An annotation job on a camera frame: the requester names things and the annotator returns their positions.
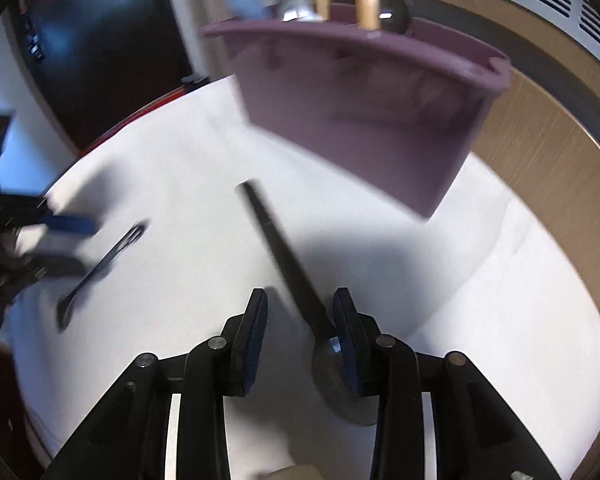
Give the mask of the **smoky plastic spoon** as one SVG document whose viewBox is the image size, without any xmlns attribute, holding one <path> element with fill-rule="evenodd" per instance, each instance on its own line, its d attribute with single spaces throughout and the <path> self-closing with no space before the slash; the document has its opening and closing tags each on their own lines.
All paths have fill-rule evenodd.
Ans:
<svg viewBox="0 0 600 480">
<path fill-rule="evenodd" d="M 413 17 L 407 0 L 380 0 L 380 27 L 384 32 L 411 36 Z"/>
<path fill-rule="evenodd" d="M 371 427 L 376 424 L 378 401 L 361 398 L 351 390 L 346 375 L 336 327 L 327 315 L 324 304 L 302 268 L 296 254 L 268 212 L 253 180 L 242 182 L 240 189 L 248 200 L 268 250 L 290 293 L 294 305 L 308 324 L 314 347 L 311 374 L 315 387 L 324 403 L 340 418 L 354 426 Z"/>
</svg>

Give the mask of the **light blue plastic spoon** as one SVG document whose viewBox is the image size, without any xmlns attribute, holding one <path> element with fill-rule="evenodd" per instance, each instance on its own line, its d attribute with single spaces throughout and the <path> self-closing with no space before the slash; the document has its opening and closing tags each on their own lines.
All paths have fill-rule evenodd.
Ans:
<svg viewBox="0 0 600 480">
<path fill-rule="evenodd" d="M 227 9 L 235 18 L 244 21 L 263 21 L 271 18 L 270 9 L 262 0 L 225 0 Z"/>
</svg>

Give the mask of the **stainless steel spoon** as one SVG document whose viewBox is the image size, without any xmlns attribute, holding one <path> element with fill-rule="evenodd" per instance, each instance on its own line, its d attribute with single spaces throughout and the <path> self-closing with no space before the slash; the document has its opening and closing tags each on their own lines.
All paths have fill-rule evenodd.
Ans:
<svg viewBox="0 0 600 480">
<path fill-rule="evenodd" d="M 274 3 L 275 16 L 283 22 L 321 22 L 311 0 L 276 0 Z"/>
</svg>

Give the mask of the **wooden spoon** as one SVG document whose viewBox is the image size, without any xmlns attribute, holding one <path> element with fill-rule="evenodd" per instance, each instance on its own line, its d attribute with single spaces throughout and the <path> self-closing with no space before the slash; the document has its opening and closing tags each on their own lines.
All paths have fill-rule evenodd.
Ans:
<svg viewBox="0 0 600 480">
<path fill-rule="evenodd" d="M 380 0 L 355 0 L 358 26 L 366 30 L 381 29 Z"/>
</svg>

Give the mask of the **black refrigerator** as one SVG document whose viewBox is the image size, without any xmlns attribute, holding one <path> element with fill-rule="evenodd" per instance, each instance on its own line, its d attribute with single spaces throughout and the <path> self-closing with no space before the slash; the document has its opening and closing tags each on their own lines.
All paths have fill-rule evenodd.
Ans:
<svg viewBox="0 0 600 480">
<path fill-rule="evenodd" d="M 24 65 L 80 150 L 192 73 L 171 0 L 12 0 Z"/>
</svg>

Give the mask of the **purple plastic utensil caddy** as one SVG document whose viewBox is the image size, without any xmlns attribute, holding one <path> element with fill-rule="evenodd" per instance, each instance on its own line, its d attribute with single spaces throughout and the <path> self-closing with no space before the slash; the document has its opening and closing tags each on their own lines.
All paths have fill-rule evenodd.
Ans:
<svg viewBox="0 0 600 480">
<path fill-rule="evenodd" d="M 460 171 L 509 58 L 419 18 L 411 35 L 359 28 L 350 4 L 327 22 L 207 25 L 223 41 L 247 114 L 430 217 Z"/>
</svg>

